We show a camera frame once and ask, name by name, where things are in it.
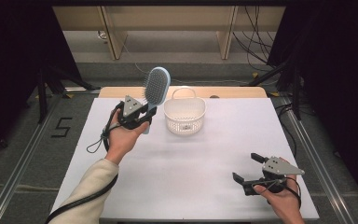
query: white table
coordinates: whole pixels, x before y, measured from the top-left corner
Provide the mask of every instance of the white table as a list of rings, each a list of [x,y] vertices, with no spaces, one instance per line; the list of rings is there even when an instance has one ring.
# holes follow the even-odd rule
[[[103,146],[94,154],[86,147],[99,139],[110,111],[119,100],[94,100],[76,151],[62,182],[53,210],[66,199],[81,176],[103,158]],[[116,185],[106,200],[102,218],[127,221],[261,221],[277,219],[261,196],[245,196],[232,178],[236,172],[246,180],[262,176],[264,157],[296,161],[268,98],[206,99],[202,129],[178,136],[165,125],[163,106],[153,117],[148,135],[138,142],[120,164]],[[307,174],[307,167],[300,167]],[[301,214],[319,218],[301,177]]]

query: floor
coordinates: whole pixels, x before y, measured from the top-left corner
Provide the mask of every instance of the floor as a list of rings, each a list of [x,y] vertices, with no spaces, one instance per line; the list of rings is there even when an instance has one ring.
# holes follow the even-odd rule
[[[97,32],[64,33],[83,79],[95,86],[141,86],[145,72],[157,65],[170,71],[172,85],[189,86],[239,86],[265,73],[260,69],[270,69],[247,54],[235,39],[229,58],[221,60],[213,32],[129,32],[126,48],[116,61]],[[249,46],[244,34],[236,35]],[[261,34],[266,45],[272,44],[269,35],[273,38],[275,34]],[[250,47],[258,57],[268,56],[260,45],[253,43]],[[262,87],[275,106],[288,104],[290,92],[277,95],[277,78],[269,79]],[[75,86],[69,81],[63,83]],[[37,123],[36,95],[30,97],[28,107],[10,128],[8,147],[0,147],[0,195],[7,192],[7,200],[0,198],[0,223],[44,223],[98,92],[75,91],[64,97],[48,94],[50,112],[43,125]],[[287,140],[296,150],[297,164],[307,171],[304,180],[320,215],[320,219],[307,223],[358,223],[358,186],[333,153],[334,146],[305,96],[300,112],[301,121],[296,121],[291,111],[282,114],[281,119],[287,128]],[[57,129],[59,123],[69,131]],[[337,200],[344,204],[336,205]]]

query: brush bristles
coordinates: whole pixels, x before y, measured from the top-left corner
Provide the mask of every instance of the brush bristles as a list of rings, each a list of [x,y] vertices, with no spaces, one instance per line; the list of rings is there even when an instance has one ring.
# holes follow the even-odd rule
[[[145,78],[144,97],[149,104],[161,105],[171,79],[165,69],[155,68]]]

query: cabinet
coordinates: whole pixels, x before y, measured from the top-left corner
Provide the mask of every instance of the cabinet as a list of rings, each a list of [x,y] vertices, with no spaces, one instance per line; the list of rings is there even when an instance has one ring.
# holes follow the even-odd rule
[[[259,31],[276,32],[285,7],[260,7]],[[253,31],[255,7],[54,7],[63,30],[105,31],[113,60],[120,58],[128,31],[214,31],[222,59],[232,32]]]

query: wooden table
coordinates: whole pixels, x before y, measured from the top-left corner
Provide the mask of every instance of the wooden table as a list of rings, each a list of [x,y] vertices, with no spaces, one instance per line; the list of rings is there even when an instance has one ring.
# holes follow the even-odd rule
[[[172,93],[181,88],[181,86],[170,86],[167,92],[167,99],[170,99]],[[211,98],[218,96],[219,98],[267,98],[266,92],[261,87],[191,87],[198,97]],[[192,96],[191,91],[179,91],[175,96]],[[101,89],[100,98],[124,98],[130,95],[134,98],[142,98],[142,87],[104,87]]]

